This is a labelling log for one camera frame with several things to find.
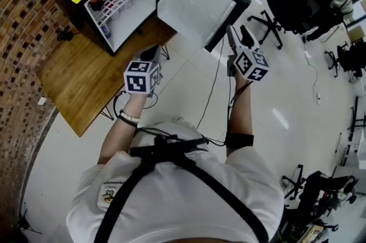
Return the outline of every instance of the fridge door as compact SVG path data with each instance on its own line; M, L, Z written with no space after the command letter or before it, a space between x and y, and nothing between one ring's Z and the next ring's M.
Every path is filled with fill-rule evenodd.
M212 51L250 0L158 0L157 15L187 39Z

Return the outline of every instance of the brick wall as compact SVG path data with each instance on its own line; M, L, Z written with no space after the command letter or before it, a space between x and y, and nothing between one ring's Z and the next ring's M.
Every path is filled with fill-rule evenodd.
M0 237L17 222L25 175L54 110L35 74L74 27L53 0L0 0Z

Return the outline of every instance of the wooden table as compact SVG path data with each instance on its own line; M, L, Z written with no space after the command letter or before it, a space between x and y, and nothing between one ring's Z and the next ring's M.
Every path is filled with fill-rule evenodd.
M133 56L150 45L164 45L176 32L156 17L135 33L115 56L82 34L57 47L37 71L47 96L80 137L124 85Z

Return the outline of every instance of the wristband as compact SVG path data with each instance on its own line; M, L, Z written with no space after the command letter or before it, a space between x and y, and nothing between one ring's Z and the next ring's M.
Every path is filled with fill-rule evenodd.
M254 136L242 133L226 133L224 144L230 149L241 149L246 146L253 146Z

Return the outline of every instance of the wire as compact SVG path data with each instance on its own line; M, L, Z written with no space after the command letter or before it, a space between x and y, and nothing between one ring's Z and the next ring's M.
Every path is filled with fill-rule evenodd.
M207 107L208 107L208 104L210 103L210 98L211 98L211 95L213 93L213 88L215 86L215 82L216 82L216 79L217 79L217 73L218 73L218 70L220 68L220 60L221 60L221 55L222 55L222 50L224 48L224 40L225 40L225 36L222 38L222 45L221 45L221 51L220 51L220 57L218 58L218 64L217 64L217 69L216 69L216 75L215 75L215 80L213 81L213 84L212 84L212 88L211 88L211 92L210 92L210 96L208 97L208 100L207 100L207 104L206 104L206 107L205 107L205 110L204 110L204 113L202 115L202 118L201 120L199 121L198 125L197 125L197 129L198 127L200 127L200 124L203 120L203 118L205 117L205 113L206 113L206 110L207 110Z
M156 93L153 93L154 95L156 95L156 101L155 101L155 103L154 104L152 104L151 106L149 106L149 107L146 107L146 108L144 108L145 110L148 110L148 109L150 109L150 108L152 108L153 106L155 106L156 105L156 103L158 102L158 95L156 94Z
M214 144L214 145L217 145L217 146L224 146L225 145L225 143L224 142L222 142L222 141L220 141L220 140L213 140L213 139L211 139L211 138L208 138L208 137L205 137L205 136L203 136L204 138L206 138L209 142L211 142L212 144Z
M227 114L227 120L226 120L226 131L230 132L230 110L233 108L235 102L238 100L238 98L240 97L240 95L244 92L244 90L247 89L248 86L250 86L253 83L253 81L250 81L248 83L246 83L245 85L243 85L240 89L238 89L234 95L234 97L230 100L231 97L231 79L229 77L229 101L228 101L228 114Z
M318 80L319 80L318 71L317 71L317 69L315 68L315 66L313 66L313 65L309 62L309 59L308 59L308 56L307 56L306 43L304 43L304 50L305 50L305 52L306 52L306 53L304 53L304 55L305 55L305 59L306 59L306 61L307 61L308 65L309 65L309 66L311 66L311 67L313 67L313 68L314 68L314 70L315 70L315 73L316 73L316 80L315 80L315 81L314 81L314 83L313 83L313 94L314 94L314 97L316 98L316 103L319 105L319 100L320 100L320 98L319 98L319 90L318 90L318 88L317 88L317 86L316 86L316 84L317 84L317 82L318 82Z

